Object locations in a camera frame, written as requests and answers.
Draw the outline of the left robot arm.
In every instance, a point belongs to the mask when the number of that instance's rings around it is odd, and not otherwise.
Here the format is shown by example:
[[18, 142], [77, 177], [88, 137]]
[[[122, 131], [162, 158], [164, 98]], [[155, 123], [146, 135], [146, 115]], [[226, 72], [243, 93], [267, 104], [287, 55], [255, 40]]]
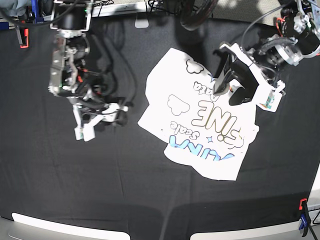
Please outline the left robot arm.
[[286, 94], [286, 84], [280, 79], [287, 66], [297, 66], [301, 60], [320, 53], [320, 7], [315, 0], [292, 0], [279, 6], [277, 33], [246, 50], [244, 31], [240, 43], [222, 42], [220, 50], [228, 57], [218, 78], [214, 96], [230, 93], [229, 104], [237, 106], [253, 102], [269, 112], [275, 112]]

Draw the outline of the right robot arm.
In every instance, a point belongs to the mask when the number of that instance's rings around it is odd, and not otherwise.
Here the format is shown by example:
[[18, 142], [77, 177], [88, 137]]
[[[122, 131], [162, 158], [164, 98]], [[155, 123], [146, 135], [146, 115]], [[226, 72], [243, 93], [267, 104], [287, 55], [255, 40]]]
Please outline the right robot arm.
[[128, 106], [112, 96], [117, 89], [112, 65], [97, 70], [86, 66], [93, 8], [92, 0], [55, 0], [51, 14], [58, 20], [50, 24], [56, 35], [48, 91], [68, 99], [80, 131], [94, 121], [102, 126], [127, 123]]

